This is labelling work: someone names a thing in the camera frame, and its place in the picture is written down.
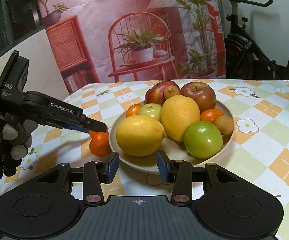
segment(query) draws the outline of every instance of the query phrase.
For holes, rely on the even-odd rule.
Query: floral tablecloth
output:
[[[182,87],[192,80],[175,80]],[[289,81],[199,80],[208,83],[217,99],[235,116],[236,132],[226,151],[215,162],[253,184],[278,196],[285,215],[277,237],[289,240]],[[129,106],[143,101],[146,91],[158,81],[90,84],[65,99],[81,107],[93,119],[111,127]],[[82,167],[94,160],[88,134],[39,126],[33,133],[32,148],[13,177],[0,180],[6,192],[32,177],[68,162]],[[102,185],[109,195],[167,195],[172,185],[159,176],[138,172],[121,163],[114,182]],[[82,184],[72,194],[82,198]],[[194,183],[193,198],[203,194],[201,183]]]

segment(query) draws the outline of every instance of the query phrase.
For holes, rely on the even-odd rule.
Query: red apple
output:
[[[165,98],[163,96],[163,92],[167,86],[175,86],[179,88],[178,84],[171,80],[164,80],[157,84],[155,84],[151,89],[147,91],[144,98],[145,104],[159,104],[163,105],[165,102]]]
[[[203,82],[190,82],[182,87],[181,94],[192,98],[199,106],[200,113],[215,108],[217,98],[211,86]]]

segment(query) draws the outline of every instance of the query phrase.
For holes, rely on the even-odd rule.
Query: exercise bike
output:
[[[287,67],[270,60],[252,37],[246,32],[248,18],[242,17],[243,25],[238,23],[238,3],[268,7],[273,0],[258,3],[249,0],[229,0],[232,13],[227,16],[230,21],[230,33],[224,39],[226,48],[226,78],[228,79],[268,79],[289,80],[289,62]]]

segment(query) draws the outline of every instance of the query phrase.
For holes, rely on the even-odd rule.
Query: chair backrest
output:
[[[124,54],[125,50],[115,49],[118,46],[126,43],[121,34],[134,34],[132,28],[138,30],[151,30],[160,37],[165,38],[156,44],[155,49],[163,49],[171,55],[170,48],[170,32],[166,23],[158,16],[147,12],[133,12],[120,17],[111,26],[109,30],[109,48],[113,70],[116,70],[116,61],[121,63],[128,63],[131,61],[131,53]]]

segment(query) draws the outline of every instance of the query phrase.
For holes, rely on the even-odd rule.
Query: silver screw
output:
[[[184,203],[184,202],[187,202],[189,200],[189,197],[187,195],[179,194],[179,195],[175,195],[173,197],[173,200],[178,202],[178,203]]]
[[[99,195],[88,195],[86,196],[86,201],[90,203],[96,203],[101,200],[101,197]]]

